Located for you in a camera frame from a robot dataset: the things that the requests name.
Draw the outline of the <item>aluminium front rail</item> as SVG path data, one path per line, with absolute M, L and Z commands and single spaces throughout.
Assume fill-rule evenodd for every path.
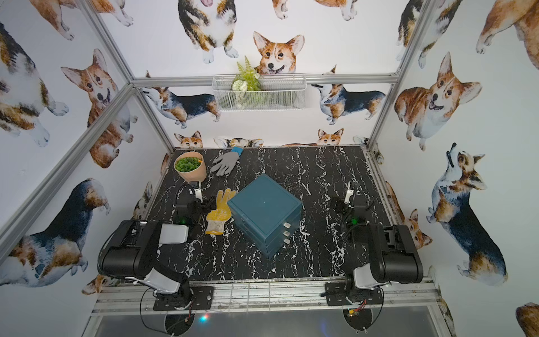
M 93 316 L 156 315 L 164 313 L 256 313 L 290 310 L 357 308 L 360 300 L 339 296 L 333 288 L 336 278 L 251 280 L 250 282 L 195 282 L 194 292 L 203 286 L 213 289 L 203 295 L 211 305 L 193 304 L 177 309 L 162 305 L 155 309 L 156 298 L 143 286 L 117 286 L 104 289 L 91 312 Z

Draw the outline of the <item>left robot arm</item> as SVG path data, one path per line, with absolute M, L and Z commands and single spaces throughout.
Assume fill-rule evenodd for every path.
M 103 244 L 98 272 L 114 279 L 143 284 L 153 290 L 153 310 L 208 310 L 212 286 L 189 285 L 186 274 L 160 260 L 162 246 L 184 247 L 202 216 L 216 206 L 205 198 L 198 183 L 185 183 L 176 195 L 173 220 L 124 220 Z

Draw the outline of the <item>grey work glove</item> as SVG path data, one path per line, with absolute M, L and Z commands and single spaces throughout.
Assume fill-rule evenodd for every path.
M 238 163 L 242 153 L 243 149 L 241 147 L 233 147 L 229 152 L 222 154 L 213 161 L 211 172 L 217 176 L 230 174 Z

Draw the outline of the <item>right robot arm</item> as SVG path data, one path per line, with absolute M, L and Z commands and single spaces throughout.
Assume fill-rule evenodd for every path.
M 344 282 L 325 284 L 321 297 L 328 306 L 382 303 L 384 285 L 422 282 L 423 267 L 411 233 L 403 225 L 370 222 L 367 215 L 372 206 L 353 192 L 343 199 L 330 199 L 330 207 L 341 216 L 341 237 L 352 246 L 362 245 L 369 259 Z

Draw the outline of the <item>artificial fern with flower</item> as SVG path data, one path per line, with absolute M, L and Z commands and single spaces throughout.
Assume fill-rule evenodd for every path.
M 237 67 L 239 73 L 232 82 L 232 91 L 234 92 L 238 106 L 240 106 L 245 101 L 248 91 L 261 91 L 261 84 L 259 82 L 260 75 L 247 57 L 244 58 L 244 65 L 237 62 Z

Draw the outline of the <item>teal drawer cabinet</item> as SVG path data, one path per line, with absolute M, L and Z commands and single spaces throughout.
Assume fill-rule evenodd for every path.
M 272 258 L 300 227 L 303 203 L 266 174 L 227 202 L 234 224 L 267 258 Z

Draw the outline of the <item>yellow work glove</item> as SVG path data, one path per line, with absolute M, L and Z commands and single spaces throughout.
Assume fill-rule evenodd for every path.
M 216 209 L 212 210 L 206 216 L 206 234 L 221 235 L 224 232 L 225 224 L 232 217 L 232 212 L 228 206 L 228 202 L 235 197 L 236 190 L 227 188 L 226 190 L 219 190 L 216 198 Z

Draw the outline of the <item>pink pot with green plant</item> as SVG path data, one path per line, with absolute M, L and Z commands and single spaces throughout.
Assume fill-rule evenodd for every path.
M 175 171 L 187 183 L 203 182 L 207 177 L 206 163 L 202 154 L 187 152 L 181 154 L 174 162 Z

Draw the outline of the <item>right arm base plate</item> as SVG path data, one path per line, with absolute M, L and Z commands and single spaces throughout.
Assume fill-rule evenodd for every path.
M 328 306 L 359 306 L 382 304 L 384 299 L 380 289 L 358 289 L 345 282 L 325 283 L 321 297 Z

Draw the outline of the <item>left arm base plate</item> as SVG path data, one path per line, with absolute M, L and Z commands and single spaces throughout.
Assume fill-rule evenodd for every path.
M 153 310 L 210 310 L 214 290 L 213 286 L 195 286 L 174 294 L 156 293 Z

